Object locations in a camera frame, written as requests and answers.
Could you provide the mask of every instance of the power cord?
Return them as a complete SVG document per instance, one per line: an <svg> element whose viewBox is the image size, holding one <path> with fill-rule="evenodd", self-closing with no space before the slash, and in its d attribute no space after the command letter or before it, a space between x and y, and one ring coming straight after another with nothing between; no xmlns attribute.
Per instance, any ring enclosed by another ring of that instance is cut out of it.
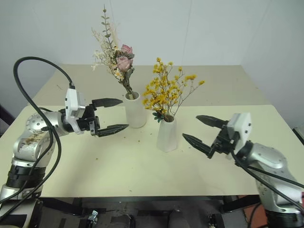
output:
<svg viewBox="0 0 304 228"><path fill-rule="evenodd" d="M248 168L248 169L251 169L251 170L255 170L255 171L260 172L260 173L263 173L263 174L265 174L265 175L268 175L268 176L271 176L271 177L280 179L280 180L285 181L285 182L288 182L288 183L290 183L290 184L294 184L294 185L299 186L299 187L301 187L301 188L304 189L304 185L303 185L303 184L300 184L300 183L298 183L298 182L296 182L296 181L293 181L293 180L287 179L287 178L285 178L285 177L281 177L281 176L275 175L275 174L273 174L273 173L270 173L270 172L267 172L267 171L258 169L258 168L253 167L253 166L248 166L247 168Z"/></svg>
<svg viewBox="0 0 304 228"><path fill-rule="evenodd" d="M260 178L259 176L257 176L255 173L253 173L251 170L249 170L246 165L244 165L239 158L234 154L234 151L231 150L231 155L233 157L233 159L235 160L236 164L238 166L240 166L245 172L247 172L250 176L252 176L253 178L255 178L258 182L264 184L266 187L268 187L270 190L272 190L273 192L275 192L276 194L278 194L279 196L281 196L282 198L284 198L285 200L287 200L288 202L290 202L291 204L295 205L302 214L304 214L304 208L302 207L302 205L300 205L298 202L294 201L293 199L289 198L288 196L286 196L285 194L283 194L282 192L280 192L279 190L277 190L275 187L273 187L272 185L268 184L265 180L263 180L262 178Z"/></svg>
<svg viewBox="0 0 304 228"><path fill-rule="evenodd" d="M39 107L39 109L43 110L43 111L46 111L46 112L52 112L52 110L49 110L47 108L44 108L44 107Z"/></svg>
<svg viewBox="0 0 304 228"><path fill-rule="evenodd" d="M63 70L61 69L59 66L57 66L56 64L43 59L43 58L39 58L39 57L23 57L19 60L16 61L14 68L13 68L13 74L14 74L14 78L16 81L16 84L19 88L19 90L21 91L21 93L23 94L23 96L27 99L27 101L32 105L32 107L36 110L36 112L42 117L42 119L45 121L47 127L48 127L48 132L49 132L49 137L50 137L50 143L48 145L48 147L44 150L44 152L41 154L41 156L34 162L33 166L30 169L29 175L31 175L34 171L34 168L36 167L36 165L38 164L38 162L43 158L43 156L48 152L48 150L52 147L54 139L53 136L55 137L56 141L57 141L57 147L58 147L58 154L57 154L57 159L52 167L52 169L50 170L50 172L45 176L45 178L33 189L31 190L22 200L20 200L18 203L16 203L12 208L10 208L6 213L4 213L1 217L0 217L0 221L2 221L4 218L6 218L14 209L16 209L20 204L22 204L28 197L30 197L38 188L40 188L40 186L52 175L52 173L54 172L54 170L56 169L57 165L59 164L60 161L60 157L61 157L61 141L60 138L54 128L54 126L52 125L52 123L49 121L49 119L44 115L44 113L41 110L45 110L47 112L51 111L45 108L39 108L34 101L30 98L30 96L27 94L27 92L25 91L25 89L23 88L20 79L19 79L19 75L18 75L18 67L19 65L26 60L38 60L38 61L42 61L45 63L48 63L49 65L55 67L56 69L58 69L61 73L63 73L63 75L65 75L65 77L68 79L69 81L69 87L75 89L74 83L71 80L71 78L69 77L69 75ZM19 191L17 191L16 193L14 193L13 195L3 199L0 201L1 203L4 203L6 201L8 201L9 199L17 196L18 194L20 194L24 189L25 186L27 184L28 181L25 181L25 183L23 184L23 186L19 189Z"/></svg>
<svg viewBox="0 0 304 228"><path fill-rule="evenodd" d="M253 210L251 212L251 215L250 215L250 219L249 219L247 228L251 228L251 223L252 223L253 217L254 217L255 212L256 212L256 210L258 209L259 206L261 206L261 203L256 204L256 206L253 208Z"/></svg>

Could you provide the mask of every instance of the pink rose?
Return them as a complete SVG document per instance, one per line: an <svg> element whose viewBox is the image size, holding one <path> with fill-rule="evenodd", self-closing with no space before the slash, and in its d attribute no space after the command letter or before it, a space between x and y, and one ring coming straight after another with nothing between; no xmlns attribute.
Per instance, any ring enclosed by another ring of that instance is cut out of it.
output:
<svg viewBox="0 0 304 228"><path fill-rule="evenodd" d="M128 69L130 69L130 60L125 57L119 57L117 60L117 67L122 71L122 72L127 72Z"/></svg>
<svg viewBox="0 0 304 228"><path fill-rule="evenodd" d="M132 47L129 47L125 44L123 44L123 46L122 46L122 52L124 52L126 54L133 54Z"/></svg>

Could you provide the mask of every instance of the table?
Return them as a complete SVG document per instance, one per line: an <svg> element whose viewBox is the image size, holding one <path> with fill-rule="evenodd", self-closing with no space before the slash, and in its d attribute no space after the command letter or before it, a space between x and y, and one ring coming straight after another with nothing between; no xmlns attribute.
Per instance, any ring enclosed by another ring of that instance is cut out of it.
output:
<svg viewBox="0 0 304 228"><path fill-rule="evenodd" d="M76 89L87 101L110 97L122 99L125 89L107 73L105 66L92 71L90 65L62 65L72 78ZM135 66L130 83L134 91L143 94L153 79L153 66ZM185 74L197 74L206 83L189 97L183 106L203 105L269 105L259 88L250 80L242 66L184 66ZM34 97L38 105L64 105L68 82L56 71Z"/></svg>
<svg viewBox="0 0 304 228"><path fill-rule="evenodd" d="M61 106L46 106L59 110ZM33 114L26 107L0 138L0 181L5 183L10 168L12 146ZM143 128L128 127L115 135L98 138L89 132L61 137L62 159L45 183L43 197L147 197L217 196L257 194L255 181L225 155L216 153L210 160L182 138L192 134L211 144L219 129L204 125L195 116L206 114L229 119L233 113L250 112L253 142L274 147L287 158L291 173L304 182L304 147L272 105L181 107L176 119L178 148L162 152L156 148L159 124L150 111ZM102 127L126 123L124 107L99 108ZM50 165L55 161L56 151Z"/></svg>

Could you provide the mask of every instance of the white wall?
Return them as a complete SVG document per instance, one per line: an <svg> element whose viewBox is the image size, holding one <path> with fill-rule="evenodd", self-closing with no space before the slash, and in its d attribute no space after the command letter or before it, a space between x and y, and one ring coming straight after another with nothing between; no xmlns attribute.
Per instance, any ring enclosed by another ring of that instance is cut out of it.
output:
<svg viewBox="0 0 304 228"><path fill-rule="evenodd" d="M291 128L304 123L304 1L271 2L242 66Z"/></svg>
<svg viewBox="0 0 304 228"><path fill-rule="evenodd" d="M177 65L239 65L258 29L268 0L1 0L0 103L14 116L26 101L13 76L14 62L39 56L56 63L92 64L102 30L103 5L118 24L119 38L133 46L135 65L156 57ZM34 95L53 69L24 63L20 77Z"/></svg>

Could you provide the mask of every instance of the white ceramic vase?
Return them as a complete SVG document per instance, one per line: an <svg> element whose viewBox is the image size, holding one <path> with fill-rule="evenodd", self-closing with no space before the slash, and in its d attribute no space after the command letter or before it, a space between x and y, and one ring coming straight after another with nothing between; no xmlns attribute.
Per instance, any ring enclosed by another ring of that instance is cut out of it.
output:
<svg viewBox="0 0 304 228"><path fill-rule="evenodd" d="M124 96L125 114L130 127L140 128L147 122L147 115L139 93L132 92L132 95L133 100L128 99L128 94Z"/></svg>
<svg viewBox="0 0 304 228"><path fill-rule="evenodd" d="M172 122L161 120L157 138L158 149L169 152L177 148L176 125L175 119Z"/></svg>

